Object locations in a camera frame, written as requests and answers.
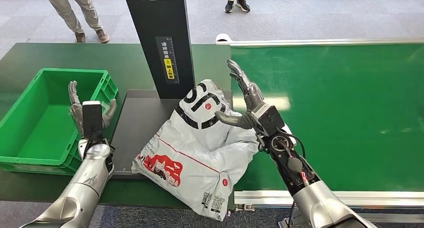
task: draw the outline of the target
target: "red graphic on bag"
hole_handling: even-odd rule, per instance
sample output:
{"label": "red graphic on bag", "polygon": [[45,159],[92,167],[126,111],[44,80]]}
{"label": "red graphic on bag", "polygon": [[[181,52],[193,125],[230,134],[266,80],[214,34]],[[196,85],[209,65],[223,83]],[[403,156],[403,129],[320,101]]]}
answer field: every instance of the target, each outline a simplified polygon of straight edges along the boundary
{"label": "red graphic on bag", "polygon": [[183,170],[183,165],[180,162],[171,160],[166,155],[149,155],[143,161],[145,168],[158,175],[163,180],[168,181],[172,186],[178,187],[180,185],[180,174]]}

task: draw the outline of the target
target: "yellow label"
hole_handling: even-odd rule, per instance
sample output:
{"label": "yellow label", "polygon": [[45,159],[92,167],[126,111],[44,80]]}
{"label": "yellow label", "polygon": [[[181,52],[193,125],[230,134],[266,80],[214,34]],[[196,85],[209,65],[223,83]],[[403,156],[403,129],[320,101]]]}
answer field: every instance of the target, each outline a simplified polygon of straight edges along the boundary
{"label": "yellow label", "polygon": [[172,70],[171,59],[164,59],[163,62],[165,63],[166,75],[168,76],[168,79],[174,79],[175,77]]}

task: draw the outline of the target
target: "scale platform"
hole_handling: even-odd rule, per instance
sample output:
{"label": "scale platform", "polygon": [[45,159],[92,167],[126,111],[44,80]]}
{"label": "scale platform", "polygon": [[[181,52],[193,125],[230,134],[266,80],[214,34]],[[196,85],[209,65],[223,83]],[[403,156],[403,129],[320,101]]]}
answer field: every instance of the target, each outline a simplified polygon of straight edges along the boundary
{"label": "scale platform", "polygon": [[[230,108],[233,93],[224,92]],[[132,174],[133,159],[167,121],[180,99],[160,99],[156,90],[128,90],[111,140],[115,147],[112,179],[147,179]]]}

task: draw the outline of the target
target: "brown shoe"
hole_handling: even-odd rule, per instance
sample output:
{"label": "brown shoe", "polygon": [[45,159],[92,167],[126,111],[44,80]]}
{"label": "brown shoe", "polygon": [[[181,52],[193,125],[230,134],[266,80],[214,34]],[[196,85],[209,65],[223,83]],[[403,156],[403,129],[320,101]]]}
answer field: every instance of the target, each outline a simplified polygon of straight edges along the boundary
{"label": "brown shoe", "polygon": [[96,30],[95,33],[102,44],[109,42],[109,35],[103,29]]}
{"label": "brown shoe", "polygon": [[85,33],[80,33],[80,34],[75,33],[75,42],[77,44],[86,43],[86,34]]}

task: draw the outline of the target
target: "black metal stand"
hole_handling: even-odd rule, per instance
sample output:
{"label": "black metal stand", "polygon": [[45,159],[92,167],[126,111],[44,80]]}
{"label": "black metal stand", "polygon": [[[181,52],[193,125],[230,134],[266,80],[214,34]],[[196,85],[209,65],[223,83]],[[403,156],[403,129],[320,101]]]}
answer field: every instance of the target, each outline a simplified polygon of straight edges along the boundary
{"label": "black metal stand", "polygon": [[126,0],[161,99],[195,86],[186,0]]}

